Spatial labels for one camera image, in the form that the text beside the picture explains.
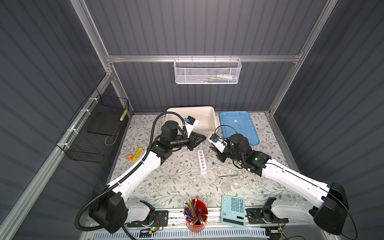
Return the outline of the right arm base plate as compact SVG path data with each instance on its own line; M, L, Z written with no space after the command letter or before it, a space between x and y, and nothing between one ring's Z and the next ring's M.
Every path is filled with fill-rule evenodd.
M287 224L289 219L279 219L270 209L247 208L246 217L250 224Z

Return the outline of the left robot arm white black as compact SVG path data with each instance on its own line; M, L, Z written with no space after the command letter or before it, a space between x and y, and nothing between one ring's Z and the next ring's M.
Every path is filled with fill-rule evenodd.
M160 113L151 128L149 145L145 154L126 172L106 185L94 190L92 199L77 213L74 225L82 232L105 229L113 234L124 229L129 222L142 222L149 218L149 213L140 216L132 207L127 206L131 193L154 170L160 167L173 152L186 147L193 151L206 136L194 132L199 120L192 116L183 118L180 114L170 112L181 120L167 121L161 127L161 134L155 137L155 129L160 117L168 112Z

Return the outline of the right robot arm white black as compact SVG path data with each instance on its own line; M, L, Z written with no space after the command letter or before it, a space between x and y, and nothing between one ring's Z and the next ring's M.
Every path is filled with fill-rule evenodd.
M209 142L221 162L230 159L238 169L273 180L304 198L296 204L278 202L275 197L268 198L261 210L266 221L301 219L315 223L329 234L343 234L346 219L351 214L342 185L316 181L280 164L271 156L253 150L248 139L239 133L227 138L213 133Z

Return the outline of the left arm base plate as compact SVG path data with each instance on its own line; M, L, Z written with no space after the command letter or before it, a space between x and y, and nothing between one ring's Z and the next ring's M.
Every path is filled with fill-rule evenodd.
M167 227L169 220L169 211L155 210L154 217L149 222L136 221L127 223L128 228L149 228L149 227Z

